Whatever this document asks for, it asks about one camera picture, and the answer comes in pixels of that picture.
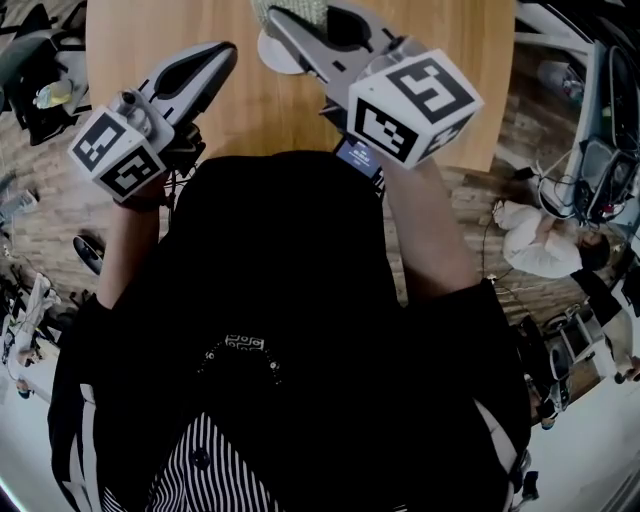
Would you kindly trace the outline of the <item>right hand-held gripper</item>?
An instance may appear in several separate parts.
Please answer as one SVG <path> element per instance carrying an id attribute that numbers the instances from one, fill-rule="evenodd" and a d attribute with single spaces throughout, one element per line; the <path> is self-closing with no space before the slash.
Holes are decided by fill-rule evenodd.
<path id="1" fill-rule="evenodd" d="M 283 7 L 267 19 L 303 71 L 325 84 L 322 114 L 353 145 L 411 170 L 456 139 L 484 102 L 440 49 L 395 37 L 368 8 L 329 1 L 324 30 Z"/>

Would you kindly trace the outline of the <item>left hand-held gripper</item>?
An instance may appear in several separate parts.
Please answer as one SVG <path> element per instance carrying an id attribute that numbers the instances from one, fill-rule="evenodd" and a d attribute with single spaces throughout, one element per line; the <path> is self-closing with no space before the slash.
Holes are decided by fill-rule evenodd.
<path id="1" fill-rule="evenodd" d="M 194 120 L 236 62 L 237 48 L 226 41 L 197 44 L 163 59 L 138 90 L 121 91 L 93 111 L 68 149 L 70 158 L 118 202 L 166 171 L 187 174 L 205 149 Z"/>

